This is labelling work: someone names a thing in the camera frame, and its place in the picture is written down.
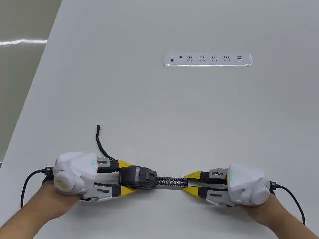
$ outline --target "human hand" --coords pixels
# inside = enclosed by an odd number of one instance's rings
[[[256,222],[269,228],[277,225],[289,212],[281,205],[275,195],[270,194],[267,201],[259,206],[240,205]]]
[[[48,181],[41,186],[23,209],[37,214],[39,218],[47,222],[64,215],[80,198],[80,195],[61,195],[57,193],[53,182]]]

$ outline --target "white power strip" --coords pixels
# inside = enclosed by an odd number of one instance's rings
[[[248,52],[170,52],[164,56],[165,66],[252,66]]]

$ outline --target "black cable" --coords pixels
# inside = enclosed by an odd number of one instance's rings
[[[301,206],[300,204],[298,203],[297,199],[295,198],[295,196],[293,195],[293,193],[286,187],[284,186],[281,186],[279,184],[275,184],[276,188],[281,188],[281,189],[284,189],[287,193],[289,193],[289,195],[293,198],[294,202],[296,203],[299,211],[300,211],[300,214],[301,214],[301,218],[303,220],[303,224],[306,225],[306,221],[305,221],[305,215],[304,215],[304,212],[303,210],[301,209]]]
[[[21,194],[21,208],[23,207],[23,201],[24,201],[24,195],[25,195],[25,190],[26,190],[26,186],[30,180],[30,178],[32,178],[33,175],[37,174],[37,173],[46,173],[45,169],[41,169],[41,170],[36,170],[33,173],[31,173],[27,178],[26,181],[24,182],[24,186],[22,189],[22,194]]]
[[[114,161],[115,161],[114,158],[112,158],[111,156],[109,156],[109,155],[107,154],[107,152],[103,149],[103,147],[102,147],[102,145],[101,145],[101,142],[100,142],[100,139],[99,139],[100,128],[101,128],[101,127],[100,127],[99,125],[97,125],[97,127],[96,127],[96,137],[95,137],[95,139],[96,139],[96,143],[97,143],[97,145],[98,145],[98,148],[99,148],[100,152],[104,155],[104,157],[106,157],[106,158],[108,158],[108,159],[110,159],[110,160],[114,160]]]

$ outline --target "table surface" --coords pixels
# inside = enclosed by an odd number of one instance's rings
[[[65,0],[0,171],[0,224],[28,174],[95,151],[162,176],[264,168],[317,234],[319,2]],[[252,67],[164,67],[170,51],[249,51]],[[40,186],[35,176],[26,198]],[[278,192],[294,215],[290,196]],[[274,238],[238,208],[153,190],[79,203],[36,238]]]

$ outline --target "gray floor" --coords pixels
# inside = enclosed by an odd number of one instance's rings
[[[0,167],[61,1],[1,2]],[[17,41],[22,39],[33,43]]]

